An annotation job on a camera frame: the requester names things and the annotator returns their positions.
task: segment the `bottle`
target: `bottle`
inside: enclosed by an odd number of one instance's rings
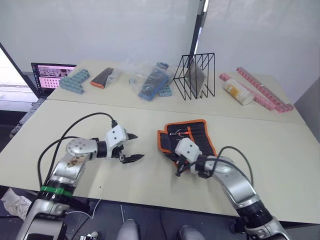
[[[255,98],[244,86],[232,78],[224,81],[222,87],[242,105],[249,104]]]

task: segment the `wire rack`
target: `wire rack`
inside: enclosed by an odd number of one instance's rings
[[[213,59],[213,90],[209,87],[209,63]],[[216,95],[215,53],[182,55],[173,80],[184,100]]]

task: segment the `white table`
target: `white table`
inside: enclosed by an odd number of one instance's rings
[[[145,157],[130,164],[104,158],[88,162],[76,196],[237,216],[219,183],[187,172],[176,177],[173,163],[157,149],[157,130],[165,124],[205,119],[217,151],[231,145],[247,156],[255,189],[273,215],[280,221],[320,224],[320,148],[305,124],[46,100],[0,153],[0,184],[38,190],[40,153],[74,121],[93,112],[111,114],[136,134],[139,138],[129,141],[124,153]],[[103,138],[110,127],[109,118],[94,116],[68,135]],[[66,142],[57,158],[64,155]],[[52,154],[53,149],[42,160],[42,175]],[[224,155],[249,174],[236,152]]]
[[[152,101],[147,102],[140,97],[137,97],[137,93],[129,85],[129,78],[132,75],[125,72],[119,76],[117,81],[112,82],[105,89],[94,87],[90,84],[90,81],[105,68],[117,68],[123,66],[123,64],[115,62],[84,60],[73,70],[73,73],[82,68],[89,71],[91,77],[82,84],[85,93],[80,95],[59,87],[48,97],[48,99],[179,113],[305,124],[304,120],[296,109],[280,114],[276,110],[269,111],[256,102],[242,106],[225,90],[222,89],[222,80],[219,79],[219,72],[216,72],[215,76],[215,97],[210,95],[208,98],[199,98],[187,101],[184,101],[177,86],[172,83],[170,86],[173,91],[173,96],[156,96]],[[251,86],[239,73],[233,72],[228,74],[248,87]],[[255,76],[284,102],[290,102],[279,83],[272,76],[262,74],[257,74]]]

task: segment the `black pouch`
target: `black pouch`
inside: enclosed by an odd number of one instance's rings
[[[158,149],[172,161],[177,161],[179,156],[175,154],[175,149],[182,138],[190,138],[198,145],[203,155],[217,156],[204,119],[168,123],[164,131],[157,131]]]

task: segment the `computer monitor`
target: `computer monitor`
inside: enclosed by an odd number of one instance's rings
[[[39,96],[46,98],[59,87],[59,80],[68,76],[76,65],[32,62],[31,67]]]

